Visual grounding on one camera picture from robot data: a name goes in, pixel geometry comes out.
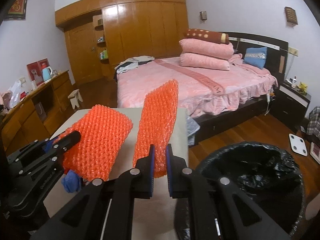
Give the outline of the orange bubble wrap sheet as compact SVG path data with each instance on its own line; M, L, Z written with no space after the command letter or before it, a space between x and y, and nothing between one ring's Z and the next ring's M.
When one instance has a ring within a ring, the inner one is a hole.
M64 154L65 172L72 170L81 178L107 181L118 152L133 128L133 122L115 109L95 105L58 139L78 131L80 142Z

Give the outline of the orange bubble wrap strip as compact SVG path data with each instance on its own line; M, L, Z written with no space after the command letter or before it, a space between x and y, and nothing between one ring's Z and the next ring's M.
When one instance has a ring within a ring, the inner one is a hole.
M178 82L173 79L148 93L139 122L132 165L155 147L154 177L167 174L165 149L174 130L178 105Z

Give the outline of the black lined trash bin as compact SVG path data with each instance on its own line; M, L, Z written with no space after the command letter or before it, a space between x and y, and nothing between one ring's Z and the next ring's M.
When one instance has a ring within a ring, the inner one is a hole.
M285 150L240 142L216 150L192 170L209 185L215 239L291 239L295 235L304 211L304 183L299 166ZM176 235L191 239L188 199L176 200Z

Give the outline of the wooden sideboard desk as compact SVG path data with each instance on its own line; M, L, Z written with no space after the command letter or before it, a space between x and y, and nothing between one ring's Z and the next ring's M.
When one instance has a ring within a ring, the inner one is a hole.
M6 155L37 140L50 138L73 114L68 98L73 86L67 71L31 92L1 122Z

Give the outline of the blue crumpled glove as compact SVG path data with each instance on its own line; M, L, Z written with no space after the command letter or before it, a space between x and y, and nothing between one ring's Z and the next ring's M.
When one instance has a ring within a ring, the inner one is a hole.
M81 178L72 170L62 178L61 184L67 193L79 192L82 188Z

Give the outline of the small white stool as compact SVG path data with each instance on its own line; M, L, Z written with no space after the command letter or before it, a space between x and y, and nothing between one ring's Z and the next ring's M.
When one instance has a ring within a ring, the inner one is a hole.
M69 94L68 99L71 102L72 109L79 108L79 102L83 102L83 98L80 94L80 89L76 89Z

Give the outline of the grey quilted blanket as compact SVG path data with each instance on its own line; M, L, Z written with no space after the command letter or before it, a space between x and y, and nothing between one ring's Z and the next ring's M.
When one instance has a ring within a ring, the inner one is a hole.
M188 146L195 145L195 135L200 129L200 125L190 116L186 118L187 122L187 138L188 138Z

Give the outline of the white plastic bag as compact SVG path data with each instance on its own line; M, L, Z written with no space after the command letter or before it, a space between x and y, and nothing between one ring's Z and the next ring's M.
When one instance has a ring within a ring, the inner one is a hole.
M9 109L14 108L20 102L21 88L22 84L20 80L17 80L14 85L9 88L11 91L11 98L8 104Z

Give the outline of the light blue kettle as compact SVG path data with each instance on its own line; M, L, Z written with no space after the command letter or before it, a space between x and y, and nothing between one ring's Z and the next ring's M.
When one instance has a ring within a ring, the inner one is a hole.
M42 77L44 82L48 82L52 79L52 68L48 66L45 62L42 63Z

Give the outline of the red picture box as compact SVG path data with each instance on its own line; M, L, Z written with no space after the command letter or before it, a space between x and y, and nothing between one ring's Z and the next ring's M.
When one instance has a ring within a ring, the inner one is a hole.
M40 61L27 64L27 70L31 78L31 81L35 81L37 86L44 83L42 76L42 65L44 63L46 64L46 66L49 66L48 59L42 59Z

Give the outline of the pink covered bed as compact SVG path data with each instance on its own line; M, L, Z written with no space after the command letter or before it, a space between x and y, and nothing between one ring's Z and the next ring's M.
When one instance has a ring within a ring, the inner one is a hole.
M117 74L120 108L140 108L146 94L169 80L178 82L178 106L200 129L195 144L262 113L263 99L278 81L269 70L243 63L236 54L230 70L180 66L178 57L158 59Z

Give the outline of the clothes pile on bed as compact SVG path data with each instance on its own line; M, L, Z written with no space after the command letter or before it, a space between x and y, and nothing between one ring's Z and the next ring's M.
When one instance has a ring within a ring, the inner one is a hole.
M139 65L146 64L153 61L153 56L137 56L126 59L125 61L118 64L114 69L116 74L125 73L129 70L138 68Z

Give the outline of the white bathroom scale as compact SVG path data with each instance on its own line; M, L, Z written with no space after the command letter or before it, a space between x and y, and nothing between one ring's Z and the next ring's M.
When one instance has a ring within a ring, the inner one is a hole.
M308 150L306 149L305 141L301 137L298 137L290 133L289 141L293 152L305 157L308 155Z

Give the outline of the lower pink pillow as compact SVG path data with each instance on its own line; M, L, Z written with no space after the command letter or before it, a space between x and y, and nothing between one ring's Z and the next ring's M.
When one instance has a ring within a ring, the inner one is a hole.
M194 53L182 53L180 55L180 65L183 67L205 68L212 70L230 70L230 64L227 60Z

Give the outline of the pink pillow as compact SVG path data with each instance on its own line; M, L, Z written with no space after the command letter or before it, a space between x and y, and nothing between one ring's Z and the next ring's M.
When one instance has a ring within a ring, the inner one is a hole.
M179 41L182 51L185 53L195 53L205 56L216 57L219 59L228 60L234 54L234 48L231 43L217 44L197 40L194 38L185 38Z
M212 70L230 70L230 64L227 60L194 53L182 53L180 55L180 65L183 67L205 68Z

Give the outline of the wooden wardrobe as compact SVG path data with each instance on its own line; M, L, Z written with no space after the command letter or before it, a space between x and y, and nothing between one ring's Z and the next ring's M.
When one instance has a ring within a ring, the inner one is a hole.
M178 56L188 29L186 0L80 0L55 12L75 83L106 77L130 57Z

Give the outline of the black white nightstand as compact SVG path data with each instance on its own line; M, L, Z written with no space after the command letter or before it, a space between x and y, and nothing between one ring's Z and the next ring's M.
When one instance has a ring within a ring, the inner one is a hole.
M283 81L276 89L275 96L271 115L296 133L304 122L311 95L301 94L298 88L292 88L289 83Z

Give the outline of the red framed picture on floor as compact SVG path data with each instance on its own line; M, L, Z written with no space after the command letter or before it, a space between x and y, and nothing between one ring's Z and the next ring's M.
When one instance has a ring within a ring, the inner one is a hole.
M311 142L310 144L310 155L318 164L320 164L320 149L314 142Z

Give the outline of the upper pink pillow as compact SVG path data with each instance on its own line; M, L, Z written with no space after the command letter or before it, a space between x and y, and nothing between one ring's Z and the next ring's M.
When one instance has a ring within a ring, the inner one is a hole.
M195 53L205 56L216 57L219 59L228 60L234 54L234 48L231 43L217 44L197 40L194 38L185 38L179 41L182 51L185 53Z

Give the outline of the plaid shirt on chair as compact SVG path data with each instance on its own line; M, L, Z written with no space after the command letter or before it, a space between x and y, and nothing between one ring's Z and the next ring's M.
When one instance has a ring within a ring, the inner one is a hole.
M314 135L319 139L320 137L320 107L316 106L309 113L309 122L306 129L307 135Z

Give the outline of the blue cushion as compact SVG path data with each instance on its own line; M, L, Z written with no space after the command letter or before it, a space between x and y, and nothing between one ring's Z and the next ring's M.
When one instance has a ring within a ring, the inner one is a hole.
M247 48L244 63L263 69L267 59L267 47Z

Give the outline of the brown dotted bolster pillow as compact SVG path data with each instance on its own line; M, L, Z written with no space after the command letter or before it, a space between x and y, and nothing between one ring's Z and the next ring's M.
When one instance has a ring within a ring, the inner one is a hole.
M183 33L185 38L194 38L217 44L229 44L229 35L204 29L188 29Z

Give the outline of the yellow plush toy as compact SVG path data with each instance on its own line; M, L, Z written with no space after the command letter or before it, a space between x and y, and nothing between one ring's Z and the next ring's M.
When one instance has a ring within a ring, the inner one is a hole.
M298 91L300 94L306 95L307 94L308 85L306 83L300 82L298 85Z

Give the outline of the framed wall picture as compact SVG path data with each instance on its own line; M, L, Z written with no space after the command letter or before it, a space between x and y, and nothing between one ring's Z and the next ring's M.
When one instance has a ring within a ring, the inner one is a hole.
M27 10L27 0L16 0L8 13L4 16L5 20L25 20Z

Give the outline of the left wall lamp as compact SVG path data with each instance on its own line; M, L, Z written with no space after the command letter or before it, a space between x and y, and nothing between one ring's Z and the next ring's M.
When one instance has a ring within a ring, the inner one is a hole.
M207 20L207 12L206 11L201 11L200 12L200 20L202 22L206 21Z

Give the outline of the wall lamp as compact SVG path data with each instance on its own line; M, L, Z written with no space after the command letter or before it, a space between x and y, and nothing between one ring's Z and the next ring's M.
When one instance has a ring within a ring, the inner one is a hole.
M206 11L201 11L200 12L200 20L202 22L206 21L207 20L207 12Z
M291 7L285 7L284 10L287 23L291 25L297 25L298 21L295 9Z

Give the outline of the right wall lamp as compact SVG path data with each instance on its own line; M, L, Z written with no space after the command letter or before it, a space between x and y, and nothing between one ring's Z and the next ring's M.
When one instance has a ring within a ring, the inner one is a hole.
M291 7L285 7L284 10L287 23L291 25L297 25L298 21L295 9Z

